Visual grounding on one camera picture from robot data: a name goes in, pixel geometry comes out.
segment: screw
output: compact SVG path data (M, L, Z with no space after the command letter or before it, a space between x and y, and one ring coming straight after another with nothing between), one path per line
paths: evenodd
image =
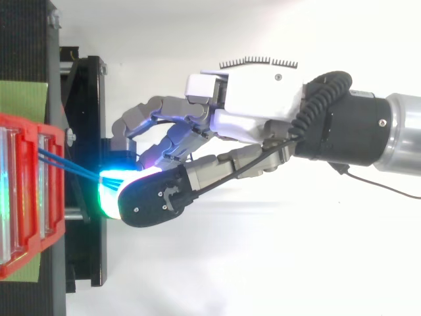
M108 74L108 65L107 64L100 64L99 65L99 73L103 76Z
M76 135L73 134L73 130L71 128L66 129L66 143L68 147L73 146L73 142L76 141Z
M57 9L52 10L50 12L50 15L48 16L48 25L50 25L52 28L54 28L55 30L58 30L61 28L60 25L60 17L61 17L61 12Z
M380 127L385 127L386 125L387 125L387 121L385 119L379 120L379 126Z

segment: blue wire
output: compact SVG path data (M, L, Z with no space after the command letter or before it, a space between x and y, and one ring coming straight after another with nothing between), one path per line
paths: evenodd
M44 163L47 163L47 164L49 164L49 165L52 165L52 166L54 166L54 167L57 167L57 168L60 168L60 169L65 170L65 171L68 171L68 172L71 172L71 173L77 174L78 176L82 176L82 177L87 178L87 179L90 179L90 180L92 180L92 181L94 181L94 182L99 182L99 176L91 176L91 175L89 175L89 174L82 173L82 172L80 172L80 171L77 171L77 170L71 169L71 168L69 168L69 167L66 167L66 166L63 166L63 165L59 165L59 164L57 164L57 163L54 163L54 162L52 162L52 161L50 161L50 160L48 160L48 159L42 158L42 157L38 157L38 159L39 159L40 161L42 161L42 162L44 162ZM118 187L114 186L113 184L103 183L103 185L104 185L104 186L106 186L107 188L110 188L110 189L114 190L114 191L117 191L117 190L118 190Z
M87 173L87 174L89 174L91 176L94 176L94 177L98 177L99 178L99 175L98 174L95 174L94 172L89 171L89 170L87 170L87 169L85 169L85 168L77 165L76 163L73 163L72 161L69 161L67 159L64 159L64 158L58 156L58 155L55 155L54 153L50 153L49 151L46 151L46 150L44 150L42 148L38 148L38 151L39 151L40 154L42 154L44 156L47 156L49 158L52 158L55 161L58 161L59 163L62 163L63 165L69 166L70 168L73 168L73 169L78 170L80 172L84 172L84 173ZM111 178L103 178L103 182L104 181L105 182L108 182L110 184L118 185L118 186L121 185L121 183L123 183L123 180L120 180L120 179L111 179Z

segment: black panel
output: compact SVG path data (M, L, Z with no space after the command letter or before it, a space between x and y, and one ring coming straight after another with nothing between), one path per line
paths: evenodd
M0 0L0 80L47 82L47 1Z
M105 85L99 73L102 60L96 56L74 62L62 78L62 102L69 127L77 139L68 157L93 172L102 164L105 136ZM66 206L82 210L83 221L66 222L67 290L75 280L91 280L102 286L107 279L107 222L102 218L97 183L66 173Z

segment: transparent plastic panel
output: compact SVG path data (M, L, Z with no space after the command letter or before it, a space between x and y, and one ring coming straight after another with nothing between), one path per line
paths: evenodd
M18 173L16 168L16 135L17 129L7 131L7 144L9 147L9 207L11 218L11 253L20 251L19 223L18 223Z
M7 129L0 127L0 265L11 260Z
M44 136L44 135L39 135L38 147L44 150L48 150L48 141L49 141L49 137ZM39 167L39 170L38 170L39 233L41 234L41 239L44 239L45 235L49 231L48 164L43 163L42 161L38 161L38 167Z

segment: glowing green light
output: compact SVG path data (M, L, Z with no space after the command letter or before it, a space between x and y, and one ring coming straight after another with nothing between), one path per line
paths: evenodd
M142 171L137 170L103 170L100 172L100 176L104 178L112 178L123 180L118 191L114 191L102 184L98 185L98 198L99 205L103 212L112 219L121 219L120 212L118 211L118 197L121 191L133 181L140 178L144 178L151 174L160 172L161 169L157 167L151 167Z

